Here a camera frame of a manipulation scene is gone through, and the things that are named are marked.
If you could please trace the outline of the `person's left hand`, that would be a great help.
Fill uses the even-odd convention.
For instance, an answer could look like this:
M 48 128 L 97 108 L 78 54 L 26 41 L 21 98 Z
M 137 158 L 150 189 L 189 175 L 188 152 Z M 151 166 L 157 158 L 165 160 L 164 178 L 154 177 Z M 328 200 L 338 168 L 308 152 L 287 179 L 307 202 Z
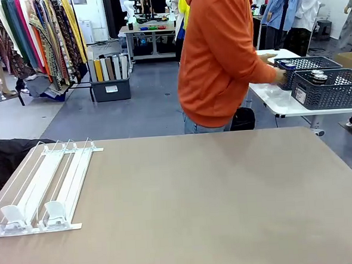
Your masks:
M 262 54 L 259 55 L 259 58 L 268 65 L 274 65 L 274 60 L 275 57 L 277 56 L 277 54 L 270 54 L 270 53 L 266 53 L 266 54 Z

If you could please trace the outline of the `person's right hand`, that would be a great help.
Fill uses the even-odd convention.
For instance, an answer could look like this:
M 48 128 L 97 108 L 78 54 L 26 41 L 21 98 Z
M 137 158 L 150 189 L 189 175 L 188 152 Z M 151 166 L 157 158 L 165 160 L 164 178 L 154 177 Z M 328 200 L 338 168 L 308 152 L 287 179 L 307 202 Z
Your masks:
M 285 83 L 287 80 L 286 70 L 283 70 L 283 69 L 277 67 L 277 68 L 275 68 L 275 72 L 276 72 L 276 78 L 274 80 L 274 83 L 276 83 L 276 84 Z

